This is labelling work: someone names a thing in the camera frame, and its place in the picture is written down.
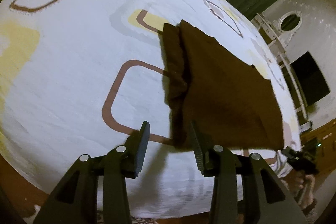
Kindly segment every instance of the round mirror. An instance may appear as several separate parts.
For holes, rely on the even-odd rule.
[[[291,31],[300,23],[300,17],[296,14],[290,14],[281,22],[281,30]]]

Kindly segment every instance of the folded brown fabric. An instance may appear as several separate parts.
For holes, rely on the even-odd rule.
[[[163,47],[175,146],[190,147],[187,132],[194,120],[215,144],[283,149],[282,116],[270,80],[184,20],[178,27],[164,24]]]

